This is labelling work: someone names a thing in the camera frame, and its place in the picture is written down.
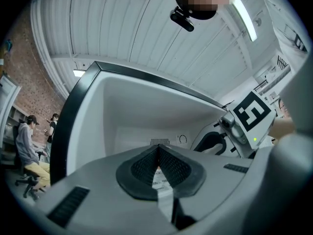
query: vent slot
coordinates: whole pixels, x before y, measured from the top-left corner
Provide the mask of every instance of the vent slot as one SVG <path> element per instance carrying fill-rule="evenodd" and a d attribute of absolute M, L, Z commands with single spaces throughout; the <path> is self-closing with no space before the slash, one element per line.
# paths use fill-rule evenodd
<path fill-rule="evenodd" d="M 170 144 L 169 139 L 151 139 L 150 145 Z"/>
<path fill-rule="evenodd" d="M 59 226 L 65 228 L 88 193 L 89 189 L 75 187 L 48 215 L 48 218 Z"/>
<path fill-rule="evenodd" d="M 241 172 L 241 173 L 247 173 L 247 171 L 249 170 L 248 167 L 243 167 L 243 166 L 239 166 L 239 165 L 235 165 L 235 164 L 226 164 L 226 165 L 224 165 L 224 168 L 229 169 L 229 170 L 234 170 L 237 172 Z"/>

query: woman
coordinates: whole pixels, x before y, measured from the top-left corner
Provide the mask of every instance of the woman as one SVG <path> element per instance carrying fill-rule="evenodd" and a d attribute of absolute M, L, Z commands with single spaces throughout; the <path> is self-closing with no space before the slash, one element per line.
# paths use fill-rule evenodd
<path fill-rule="evenodd" d="M 284 114 L 284 117 L 285 118 L 290 118 L 289 111 L 286 108 L 286 106 L 285 106 L 285 104 L 284 104 L 284 102 L 282 101 L 281 98 L 278 100 L 278 105 L 279 105 L 280 111 Z"/>
<path fill-rule="evenodd" d="M 45 151 L 48 155 L 46 158 L 48 163 L 50 163 L 52 138 L 53 138 L 54 130 L 55 130 L 55 127 L 57 126 L 58 120 L 59 120 L 59 115 L 57 113 L 53 114 L 52 118 L 51 118 L 51 124 L 50 124 L 49 131 L 44 130 L 45 135 L 48 137 L 47 144 L 45 146 Z"/>

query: man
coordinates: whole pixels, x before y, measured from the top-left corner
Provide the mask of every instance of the man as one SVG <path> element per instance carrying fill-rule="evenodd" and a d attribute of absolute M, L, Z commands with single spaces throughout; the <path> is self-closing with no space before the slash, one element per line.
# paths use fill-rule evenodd
<path fill-rule="evenodd" d="M 16 138 L 16 146 L 22 165 L 40 177 L 39 182 L 29 191 L 34 200 L 39 199 L 36 192 L 40 188 L 50 186 L 50 165 L 40 162 L 36 153 L 42 152 L 45 156 L 47 154 L 41 149 L 35 148 L 31 139 L 31 130 L 34 130 L 36 125 L 39 125 L 36 117 L 34 115 L 28 116 L 27 122 L 20 124 L 19 134 Z"/>
<path fill-rule="evenodd" d="M 279 106 L 280 111 L 284 114 L 284 117 L 290 118 L 289 111 L 287 107 L 284 105 L 284 102 L 282 101 L 281 98 L 278 100 L 278 106 Z"/>
<path fill-rule="evenodd" d="M 46 146 L 45 146 L 45 151 L 46 151 L 46 153 L 48 155 L 47 156 L 48 163 L 50 163 L 52 138 L 53 138 L 53 134 L 54 134 L 54 131 L 55 131 L 55 127 L 57 126 L 58 120 L 59 120 L 59 114 L 57 114 L 57 113 L 53 114 L 52 118 L 51 118 L 51 124 L 50 124 L 49 131 L 44 130 L 45 135 L 48 137 L 48 140 L 47 140 L 47 143 L 46 143 Z"/>

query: brick wall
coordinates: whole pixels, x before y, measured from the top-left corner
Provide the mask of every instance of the brick wall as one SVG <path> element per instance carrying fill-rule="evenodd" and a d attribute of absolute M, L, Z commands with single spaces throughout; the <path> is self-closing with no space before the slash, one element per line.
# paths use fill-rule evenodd
<path fill-rule="evenodd" d="M 57 95 L 38 55 L 29 6 L 17 18 L 6 39 L 12 40 L 13 48 L 4 57 L 4 71 L 22 87 L 15 104 L 37 117 L 40 125 L 34 130 L 33 141 L 45 143 L 44 129 L 49 128 L 46 120 L 53 113 L 60 114 L 64 100 Z"/>

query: black shirt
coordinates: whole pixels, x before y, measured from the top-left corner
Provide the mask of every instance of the black shirt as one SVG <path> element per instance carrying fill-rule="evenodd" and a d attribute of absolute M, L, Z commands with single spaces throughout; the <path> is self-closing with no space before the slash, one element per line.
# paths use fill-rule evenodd
<path fill-rule="evenodd" d="M 48 137 L 48 140 L 47 140 L 48 143 L 52 143 L 52 136 L 53 136 L 53 134 L 54 134 L 54 131 L 55 131 L 55 127 L 56 127 L 56 126 L 57 126 L 57 124 L 56 124 L 54 121 L 52 121 L 51 124 L 50 124 L 50 127 L 53 128 L 53 133 L 52 133 L 51 136 Z"/>

